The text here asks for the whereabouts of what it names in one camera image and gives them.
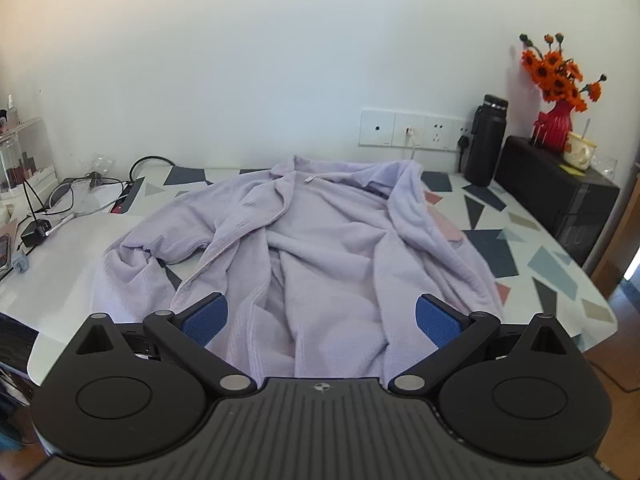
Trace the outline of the lavender ribbed pajama garment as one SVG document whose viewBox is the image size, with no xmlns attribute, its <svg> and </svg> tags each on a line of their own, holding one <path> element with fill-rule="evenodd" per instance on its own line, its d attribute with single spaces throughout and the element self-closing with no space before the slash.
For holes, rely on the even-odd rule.
<svg viewBox="0 0 640 480">
<path fill-rule="evenodd" d="M 107 248 L 91 305 L 139 322 L 219 292 L 228 314 L 208 348 L 258 382 L 388 382 L 436 348 L 420 296 L 502 312 L 487 262 L 427 203 L 421 174 L 411 160 L 294 157 L 184 194 Z"/>
</svg>

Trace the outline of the black power adapter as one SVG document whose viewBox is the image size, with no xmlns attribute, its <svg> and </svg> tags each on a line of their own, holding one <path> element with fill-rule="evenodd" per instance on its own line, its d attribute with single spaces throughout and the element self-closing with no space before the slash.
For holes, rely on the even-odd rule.
<svg viewBox="0 0 640 480">
<path fill-rule="evenodd" d="M 32 220 L 21 234 L 22 245 L 26 248 L 42 245 L 47 239 L 50 229 L 51 223 L 48 220 Z"/>
</svg>

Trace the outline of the black power strip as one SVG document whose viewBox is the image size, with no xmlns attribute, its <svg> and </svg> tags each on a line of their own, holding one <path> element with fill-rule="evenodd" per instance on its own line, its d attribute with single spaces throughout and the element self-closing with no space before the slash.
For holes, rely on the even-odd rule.
<svg viewBox="0 0 640 480">
<path fill-rule="evenodd" d="M 119 196 L 118 200 L 114 203 L 110 210 L 111 214 L 126 214 L 131 208 L 134 200 L 140 193 L 144 177 L 137 178 L 136 180 L 126 184 L 124 192 Z"/>
</svg>

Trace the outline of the black nightstand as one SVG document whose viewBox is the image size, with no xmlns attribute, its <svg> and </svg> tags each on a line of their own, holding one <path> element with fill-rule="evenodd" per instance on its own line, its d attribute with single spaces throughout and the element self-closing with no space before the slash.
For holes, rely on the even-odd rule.
<svg viewBox="0 0 640 480">
<path fill-rule="evenodd" d="M 572 174 L 562 158 L 519 136 L 504 141 L 495 180 L 584 264 L 608 222 L 620 188 L 591 168 Z"/>
</svg>

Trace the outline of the clear acrylic cosmetics organizer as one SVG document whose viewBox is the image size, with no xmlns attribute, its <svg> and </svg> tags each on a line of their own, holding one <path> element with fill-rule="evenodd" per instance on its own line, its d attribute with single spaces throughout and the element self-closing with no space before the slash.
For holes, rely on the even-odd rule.
<svg viewBox="0 0 640 480">
<path fill-rule="evenodd" d="M 46 198 L 58 185 L 46 124 L 40 117 L 21 122 L 1 133 L 1 199 L 24 197 L 24 184 L 32 197 Z"/>
</svg>

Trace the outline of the orange artificial flowers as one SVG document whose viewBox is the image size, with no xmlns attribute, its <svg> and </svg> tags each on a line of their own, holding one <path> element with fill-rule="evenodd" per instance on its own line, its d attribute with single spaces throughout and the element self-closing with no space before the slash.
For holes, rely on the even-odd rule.
<svg viewBox="0 0 640 480">
<path fill-rule="evenodd" d="M 565 102 L 578 113 L 588 110 L 589 102 L 598 102 L 602 96 L 602 84 L 608 80 L 601 74 L 597 80 L 586 81 L 574 58 L 565 56 L 562 32 L 544 35 L 546 50 L 537 47 L 526 34 L 521 41 L 521 66 L 533 84 L 538 87 L 544 102 Z"/>
</svg>

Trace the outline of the clear drinking glass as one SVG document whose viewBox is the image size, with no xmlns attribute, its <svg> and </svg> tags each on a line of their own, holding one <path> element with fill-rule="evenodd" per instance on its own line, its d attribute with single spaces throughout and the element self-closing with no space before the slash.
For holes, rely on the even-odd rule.
<svg viewBox="0 0 640 480">
<path fill-rule="evenodd" d="M 617 159 L 608 156 L 594 155 L 591 159 L 591 168 L 602 177 L 614 181 L 617 168 Z"/>
</svg>

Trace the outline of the white wall socket panel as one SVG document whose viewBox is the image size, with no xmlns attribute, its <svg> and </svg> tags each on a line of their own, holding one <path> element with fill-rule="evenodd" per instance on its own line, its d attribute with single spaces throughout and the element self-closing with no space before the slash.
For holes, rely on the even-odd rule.
<svg viewBox="0 0 640 480">
<path fill-rule="evenodd" d="M 471 133 L 472 122 L 424 113 L 363 110 L 358 145 L 367 148 L 416 148 L 455 152 L 460 136 Z"/>
</svg>

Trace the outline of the black thermos bottle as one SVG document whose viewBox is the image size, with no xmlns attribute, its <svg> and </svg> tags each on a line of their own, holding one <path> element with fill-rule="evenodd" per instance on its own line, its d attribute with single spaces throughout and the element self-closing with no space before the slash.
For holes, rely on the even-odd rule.
<svg viewBox="0 0 640 480">
<path fill-rule="evenodd" d="M 506 132 L 508 105 L 505 99 L 485 94 L 483 104 L 474 114 L 463 175 L 476 186 L 486 188 L 494 176 Z"/>
</svg>

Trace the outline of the yellow ceramic mug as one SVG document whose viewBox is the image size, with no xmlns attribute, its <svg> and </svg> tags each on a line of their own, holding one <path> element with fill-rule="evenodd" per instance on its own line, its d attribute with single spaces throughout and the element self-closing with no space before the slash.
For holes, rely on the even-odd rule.
<svg viewBox="0 0 640 480">
<path fill-rule="evenodd" d="M 585 171 L 590 166 L 596 148 L 597 145 L 593 142 L 574 132 L 569 132 L 563 152 L 564 162 L 577 170 Z"/>
</svg>

